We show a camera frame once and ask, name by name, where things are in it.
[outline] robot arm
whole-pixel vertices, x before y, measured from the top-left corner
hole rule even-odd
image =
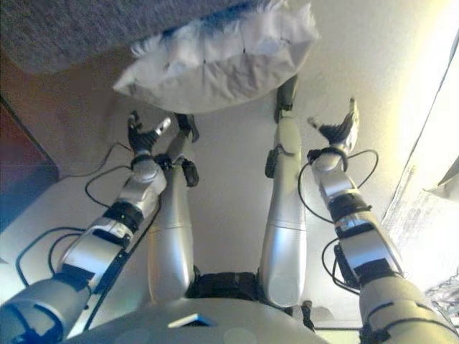
[[[455,329],[403,277],[401,259],[346,174],[347,155],[355,146],[359,114],[351,109],[341,125],[310,120],[330,146],[311,151],[313,173],[335,224],[335,255],[347,284],[360,289],[360,312],[367,343],[459,343]]]
[[[65,252],[51,279],[34,283],[0,308],[2,343],[56,343],[66,338],[92,294],[110,285],[128,257],[132,238],[154,212],[166,187],[151,148],[170,126],[167,118],[155,130],[139,133],[134,112],[129,143],[135,153],[133,175],[113,205]]]

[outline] ribbed black joint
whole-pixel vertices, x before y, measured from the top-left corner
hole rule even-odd
[[[136,233],[143,221],[142,212],[128,202],[114,203],[104,214],[103,217],[115,220],[124,224],[133,233]]]
[[[357,193],[345,193],[344,195],[337,196],[328,204],[333,222],[337,222],[342,217],[353,213],[369,211],[371,208],[372,206],[367,206]]]

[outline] wire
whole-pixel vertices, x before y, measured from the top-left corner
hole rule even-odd
[[[325,247],[323,248],[322,250],[322,255],[321,255],[321,261],[322,261],[322,266],[323,268],[325,269],[325,271],[327,272],[327,274],[331,277],[331,279],[333,280],[333,283],[340,287],[341,289],[344,289],[346,290],[347,292],[351,292],[352,294],[355,294],[355,295],[360,295],[358,292],[356,292],[355,290],[352,290],[350,288],[350,286],[348,286],[345,282],[341,281],[340,279],[336,278],[335,276],[335,272],[336,272],[336,259],[333,263],[333,269],[332,271],[330,271],[328,269],[328,267],[326,266],[326,263],[325,263],[325,252],[326,250],[334,243],[334,242],[337,242],[339,240],[339,238],[335,238],[333,240],[331,240],[327,245],[325,245]]]
[[[49,270],[51,271],[52,274],[56,273],[54,267],[52,267],[52,253],[54,252],[57,244],[59,244],[62,240],[66,239],[68,237],[79,237],[79,236],[81,236],[81,234],[79,234],[79,233],[64,234],[61,237],[57,238],[57,240],[49,248],[49,251],[48,251],[48,267],[49,267]]]
[[[110,157],[110,154],[112,153],[113,149],[115,149],[116,146],[120,146],[120,147],[126,149],[127,151],[132,152],[132,150],[128,146],[123,145],[121,142],[115,142],[110,146],[110,148],[108,149],[108,152],[105,154],[105,157],[102,159],[102,162],[100,163],[99,167],[97,167],[94,171],[89,172],[89,173],[84,173],[84,174],[76,174],[76,175],[69,174],[69,175],[67,175],[65,177],[62,177],[59,181],[63,181],[64,179],[67,179],[67,178],[89,177],[89,176],[93,175],[94,173],[99,172],[103,168],[103,166],[105,166],[105,164],[107,163],[108,158]]]
[[[45,236],[47,236],[48,234],[50,233],[54,233],[56,231],[78,231],[78,232],[81,232],[83,233],[85,230],[84,229],[81,229],[81,228],[76,228],[76,227],[68,227],[68,226],[65,226],[65,227],[56,227],[56,228],[53,228],[53,229],[48,229],[47,231],[41,233],[37,238],[35,238],[30,244],[28,244],[26,246],[25,249],[23,249],[19,255],[17,256],[16,258],[16,271],[17,271],[17,274],[19,275],[19,278],[21,279],[22,281],[22,284],[24,284],[25,287],[28,287],[30,284],[28,283],[26,277],[24,276],[24,273],[22,271],[22,268],[21,268],[21,259],[22,257],[37,243],[39,242],[41,239],[43,239]]]
[[[378,164],[379,164],[379,154],[374,149],[366,149],[366,150],[363,150],[362,152],[355,153],[355,154],[349,156],[348,159],[355,158],[356,156],[360,156],[361,154],[364,154],[364,153],[373,153],[374,154],[374,165],[373,165],[373,168],[370,171],[370,173],[368,173],[368,176],[366,176],[366,178],[357,186],[357,188],[361,188],[373,176],[373,173],[375,172],[375,170],[377,169]]]
[[[126,166],[126,165],[119,165],[119,166],[116,166],[116,167],[113,167],[109,170],[106,170],[102,173],[99,173],[98,175],[96,175],[95,177],[91,178],[85,185],[85,193],[86,193],[86,196],[90,198],[91,201],[101,205],[101,206],[104,206],[105,208],[109,208],[109,205],[108,204],[105,204],[99,200],[97,200],[93,195],[90,194],[89,192],[89,187],[90,185],[95,182],[96,180],[98,180],[99,178],[109,174],[109,173],[112,173],[116,170],[119,170],[120,168],[127,168],[128,170],[130,170],[131,168],[129,166]]]
[[[374,149],[366,149],[366,150],[363,150],[362,152],[358,152],[358,153],[355,153],[351,156],[348,157],[348,159],[352,159],[352,158],[355,158],[357,156],[360,156],[361,154],[364,154],[364,153],[373,153],[374,156],[375,156],[375,161],[374,161],[374,165],[373,165],[373,168],[372,170],[370,171],[370,173],[368,173],[368,176],[365,177],[365,179],[357,186],[358,188],[361,188],[372,176],[373,176],[373,173],[375,172],[375,170],[377,169],[378,167],[378,164],[379,164],[379,154],[376,150]],[[306,163],[301,169],[300,169],[300,174],[298,176],[298,182],[297,182],[297,189],[298,189],[298,195],[300,196],[300,200],[301,200],[301,203],[305,206],[305,208],[307,210],[309,210],[309,212],[314,215],[315,217],[321,219],[321,220],[324,220],[325,222],[328,222],[329,224],[333,224],[333,221],[330,220],[330,219],[327,219],[326,217],[323,217],[319,214],[317,214],[313,209],[311,209],[308,204],[306,203],[306,201],[304,200],[303,198],[303,194],[301,193],[301,179],[303,177],[303,172],[304,170],[306,169],[306,167],[310,166],[311,163]]]
[[[100,306],[102,305],[105,297],[107,296],[108,292],[111,290],[112,286],[115,284],[116,280],[118,279],[118,276],[120,275],[121,271],[124,268],[124,264],[131,258],[135,250],[137,249],[138,245],[141,243],[142,239],[145,237],[145,234],[148,232],[150,229],[150,226],[155,222],[156,217],[159,214],[159,211],[161,210],[161,198],[158,198],[158,209],[156,210],[156,213],[153,215],[153,218],[151,219],[150,223],[147,225],[145,230],[143,231],[142,235],[138,238],[137,242],[133,245],[132,249],[129,251],[128,255],[126,256],[126,260],[123,263],[123,266],[117,271],[116,275],[112,278],[110,281],[110,284],[103,290],[102,294],[99,297],[99,300],[94,306],[93,311],[91,312],[89,318],[86,321],[85,327],[83,328],[83,331],[89,330],[89,327],[91,326],[91,323],[94,320],[95,315],[97,314]]]

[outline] white pillow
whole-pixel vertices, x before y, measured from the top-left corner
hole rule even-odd
[[[114,89],[175,113],[205,113],[265,95],[296,74],[319,37],[311,5],[264,1],[194,20],[132,46]]]

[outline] silver metal casing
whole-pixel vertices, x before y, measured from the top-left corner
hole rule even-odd
[[[194,160],[191,135],[180,132],[168,149],[173,166],[165,171],[167,187],[161,211],[148,233],[148,281],[156,302],[183,297],[194,281],[193,234],[183,159]]]
[[[276,307],[302,303],[306,280],[306,215],[297,192],[301,137],[294,119],[280,119],[278,149],[268,222],[260,262],[260,283]]]

